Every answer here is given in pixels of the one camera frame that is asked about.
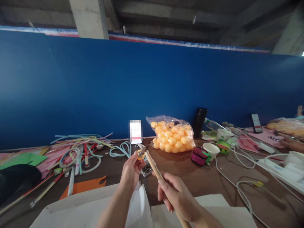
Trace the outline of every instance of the black thermos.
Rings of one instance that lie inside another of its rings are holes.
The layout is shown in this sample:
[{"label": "black thermos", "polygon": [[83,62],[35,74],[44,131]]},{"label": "black thermos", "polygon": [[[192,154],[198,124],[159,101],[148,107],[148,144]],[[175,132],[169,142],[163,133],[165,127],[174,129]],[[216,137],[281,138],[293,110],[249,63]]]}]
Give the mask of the black thermos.
[{"label": "black thermos", "polygon": [[194,135],[193,135],[194,138],[200,138],[200,132],[201,132],[203,124],[205,122],[207,112],[208,112],[208,109],[206,109],[206,108],[197,108],[195,119],[194,119],[194,124],[192,125],[193,132],[194,132]]}]

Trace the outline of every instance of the concrete pillar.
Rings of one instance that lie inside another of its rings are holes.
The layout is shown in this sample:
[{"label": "concrete pillar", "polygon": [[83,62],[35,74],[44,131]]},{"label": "concrete pillar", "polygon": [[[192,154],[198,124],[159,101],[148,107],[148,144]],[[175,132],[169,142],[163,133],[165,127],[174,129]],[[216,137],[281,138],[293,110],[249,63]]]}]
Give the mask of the concrete pillar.
[{"label": "concrete pillar", "polygon": [[80,37],[109,39],[103,0],[70,0]]},{"label": "concrete pillar", "polygon": [[299,55],[304,52],[304,1],[302,0],[292,14],[273,54]]}]

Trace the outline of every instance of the smartphone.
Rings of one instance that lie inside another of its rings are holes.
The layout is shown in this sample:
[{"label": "smartphone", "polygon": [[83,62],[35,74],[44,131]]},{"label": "smartphone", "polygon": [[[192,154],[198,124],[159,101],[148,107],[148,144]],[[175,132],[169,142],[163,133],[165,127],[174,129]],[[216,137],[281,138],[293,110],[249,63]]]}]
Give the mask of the smartphone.
[{"label": "smartphone", "polygon": [[263,128],[260,123],[259,115],[258,114],[251,114],[252,123],[253,123],[253,130],[254,133],[262,133]]}]

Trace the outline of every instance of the clear plastic bag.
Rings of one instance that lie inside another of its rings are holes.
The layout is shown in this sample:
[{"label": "clear plastic bag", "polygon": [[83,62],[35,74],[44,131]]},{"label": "clear plastic bag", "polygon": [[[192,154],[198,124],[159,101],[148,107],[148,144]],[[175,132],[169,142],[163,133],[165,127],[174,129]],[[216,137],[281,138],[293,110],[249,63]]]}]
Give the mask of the clear plastic bag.
[{"label": "clear plastic bag", "polygon": [[178,153],[193,150],[193,130],[187,121],[169,116],[146,117],[156,137],[151,146],[167,153]]},{"label": "clear plastic bag", "polygon": [[278,118],[271,120],[266,127],[291,136],[304,138],[304,121],[302,120]]}]

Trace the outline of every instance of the concrete ceiling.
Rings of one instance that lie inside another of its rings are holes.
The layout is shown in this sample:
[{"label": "concrete ceiling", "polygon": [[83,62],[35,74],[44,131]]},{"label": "concrete ceiling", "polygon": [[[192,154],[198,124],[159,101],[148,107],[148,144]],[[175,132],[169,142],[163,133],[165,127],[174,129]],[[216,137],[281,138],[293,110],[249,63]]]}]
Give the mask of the concrete ceiling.
[{"label": "concrete ceiling", "polygon": [[[298,0],[103,0],[108,30],[274,49]],[[0,24],[76,28],[70,0],[0,0]]]}]

